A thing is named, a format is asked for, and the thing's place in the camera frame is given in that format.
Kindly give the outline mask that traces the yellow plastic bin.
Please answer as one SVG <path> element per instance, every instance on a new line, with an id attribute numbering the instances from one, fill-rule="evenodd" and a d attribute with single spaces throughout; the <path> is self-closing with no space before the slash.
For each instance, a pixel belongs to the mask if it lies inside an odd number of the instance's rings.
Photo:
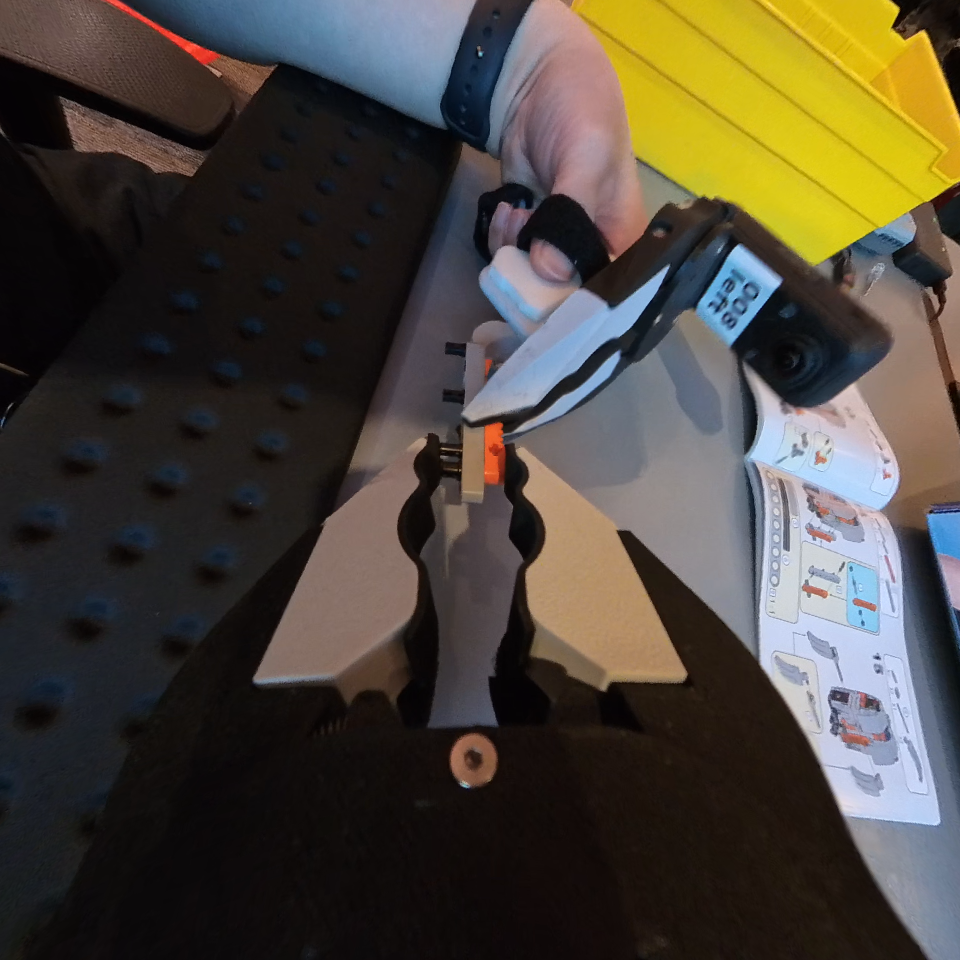
<path id="1" fill-rule="evenodd" d="M 959 177 L 958 114 L 928 36 L 887 1 L 582 1 L 632 149 L 811 264 Z"/>

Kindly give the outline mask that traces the blue toy box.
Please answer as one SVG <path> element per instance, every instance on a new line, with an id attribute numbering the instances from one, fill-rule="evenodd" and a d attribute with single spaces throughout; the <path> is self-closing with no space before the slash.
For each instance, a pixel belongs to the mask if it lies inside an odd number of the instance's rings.
<path id="1" fill-rule="evenodd" d="M 949 608 L 954 644 L 959 649 L 959 502 L 931 506 L 926 512 L 943 594 Z"/>

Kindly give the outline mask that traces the grey toy battery box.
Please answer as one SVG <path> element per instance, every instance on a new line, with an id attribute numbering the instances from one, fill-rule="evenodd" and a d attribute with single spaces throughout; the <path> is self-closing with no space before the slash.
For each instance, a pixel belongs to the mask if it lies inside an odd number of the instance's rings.
<path id="1" fill-rule="evenodd" d="M 913 214 L 907 211 L 855 241 L 854 246 L 873 257 L 890 257 L 911 244 L 916 234 L 917 225 Z"/>

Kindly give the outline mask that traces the orange floor object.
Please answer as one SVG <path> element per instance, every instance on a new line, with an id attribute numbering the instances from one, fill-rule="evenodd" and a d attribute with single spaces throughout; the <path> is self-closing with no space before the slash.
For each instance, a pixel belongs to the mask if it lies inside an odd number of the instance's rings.
<path id="1" fill-rule="evenodd" d="M 131 6 L 115 0 L 104 1 L 109 5 L 113 6 L 117 10 L 123 12 L 131 18 L 138 20 L 139 22 L 146 24 L 150 29 L 161 34 L 170 42 L 173 42 L 177 47 L 186 52 L 189 56 L 193 57 L 197 62 L 204 66 L 211 66 L 219 57 L 220 54 L 214 51 L 210 51 L 207 48 L 200 46 L 197 43 L 189 41 L 183 37 L 180 37 L 171 30 L 166 30 L 160 24 L 154 22 L 148 17 L 144 16 L 140 12 L 133 9 Z"/>

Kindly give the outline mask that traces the black flat device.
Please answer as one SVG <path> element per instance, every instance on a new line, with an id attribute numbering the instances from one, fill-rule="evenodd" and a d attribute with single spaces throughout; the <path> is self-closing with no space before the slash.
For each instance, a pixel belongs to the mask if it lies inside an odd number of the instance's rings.
<path id="1" fill-rule="evenodd" d="M 893 265 L 922 287 L 933 289 L 953 275 L 945 237 L 931 202 L 900 218 L 908 242 L 892 253 Z"/>

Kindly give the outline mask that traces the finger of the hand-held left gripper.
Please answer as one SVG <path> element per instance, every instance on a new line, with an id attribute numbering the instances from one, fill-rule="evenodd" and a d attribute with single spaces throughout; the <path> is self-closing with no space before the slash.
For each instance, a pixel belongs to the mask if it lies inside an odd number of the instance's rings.
<path id="1" fill-rule="evenodd" d="M 510 355 L 462 411 L 469 426 L 529 419 L 565 378 L 578 373 L 606 343 L 623 336 L 664 284 L 661 269 L 618 306 L 582 288 Z"/>
<path id="2" fill-rule="evenodd" d="M 508 428 L 507 423 L 503 422 L 503 442 L 505 444 L 514 443 L 534 430 L 570 414 L 602 391 L 627 365 L 628 363 L 624 361 L 621 352 L 612 354 L 581 385 L 562 395 L 545 411 L 533 415 L 518 426 Z"/>

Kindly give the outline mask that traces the black wristband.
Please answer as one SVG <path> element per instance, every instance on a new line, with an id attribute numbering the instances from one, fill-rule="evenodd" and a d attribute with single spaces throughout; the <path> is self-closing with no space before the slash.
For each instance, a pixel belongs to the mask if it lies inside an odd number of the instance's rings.
<path id="1" fill-rule="evenodd" d="M 444 125 L 473 149 L 486 150 L 499 76 L 531 5 L 476 1 L 466 21 L 439 108 Z"/>

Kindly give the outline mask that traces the person's left hand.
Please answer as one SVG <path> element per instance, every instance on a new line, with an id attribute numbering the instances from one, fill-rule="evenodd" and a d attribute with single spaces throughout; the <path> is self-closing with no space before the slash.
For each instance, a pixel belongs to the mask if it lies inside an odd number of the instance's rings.
<path id="1" fill-rule="evenodd" d="M 618 76 L 563 2 L 533 2 L 514 34 L 491 100 L 487 150 L 502 182 L 576 201 L 611 258 L 643 234 L 642 187 Z"/>

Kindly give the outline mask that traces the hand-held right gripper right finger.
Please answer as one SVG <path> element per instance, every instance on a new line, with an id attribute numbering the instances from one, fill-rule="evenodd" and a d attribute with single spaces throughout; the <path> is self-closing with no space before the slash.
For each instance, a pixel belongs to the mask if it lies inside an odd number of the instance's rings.
<path id="1" fill-rule="evenodd" d="M 528 450 L 506 447 L 520 556 L 490 679 L 498 723 L 537 724 L 571 690 L 688 678 L 617 525 Z"/>

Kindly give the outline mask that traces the grey desk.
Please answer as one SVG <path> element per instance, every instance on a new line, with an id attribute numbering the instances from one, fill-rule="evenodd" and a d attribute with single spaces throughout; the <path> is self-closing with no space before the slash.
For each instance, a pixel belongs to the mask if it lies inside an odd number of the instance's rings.
<path id="1" fill-rule="evenodd" d="M 493 316 L 477 286 L 477 196 L 498 165 L 464 149 L 359 439 L 341 500 L 365 486 L 415 439 L 443 434 L 459 408 L 445 342 Z M 897 527 L 906 643 L 942 822 L 849 820 L 861 854 L 929 958 L 958 958 L 958 664 L 925 512 L 958 500 L 958 436 L 930 339 L 922 292 L 898 271 L 867 305 L 894 332 L 894 348 L 860 382 L 901 468 L 887 516 Z M 751 651 L 752 499 L 743 463 L 750 411 L 737 364 L 694 315 L 588 406 L 537 431 L 527 445 L 570 486 L 631 530 L 712 606 Z M 438 603 L 434 726 L 490 724 L 487 676 L 506 625 L 520 556 L 502 495 L 461 506 L 439 490 L 438 529 L 424 558 Z"/>

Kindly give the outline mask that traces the open instruction booklet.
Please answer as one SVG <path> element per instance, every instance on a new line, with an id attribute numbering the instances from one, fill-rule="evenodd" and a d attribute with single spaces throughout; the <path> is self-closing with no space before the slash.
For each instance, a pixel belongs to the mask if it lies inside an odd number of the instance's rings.
<path id="1" fill-rule="evenodd" d="M 905 637 L 902 557 L 882 509 L 896 455 L 856 387 L 788 404 L 743 368 L 756 414 L 759 660 L 847 815 L 937 826 Z"/>

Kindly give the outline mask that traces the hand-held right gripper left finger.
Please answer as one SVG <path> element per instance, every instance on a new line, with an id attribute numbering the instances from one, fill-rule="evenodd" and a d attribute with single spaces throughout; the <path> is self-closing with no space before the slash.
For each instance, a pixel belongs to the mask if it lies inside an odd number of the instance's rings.
<path id="1" fill-rule="evenodd" d="M 326 519 L 253 681 L 324 686 L 349 704 L 380 691 L 426 725 L 438 617 L 422 559 L 442 478 L 437 437 L 415 441 Z"/>

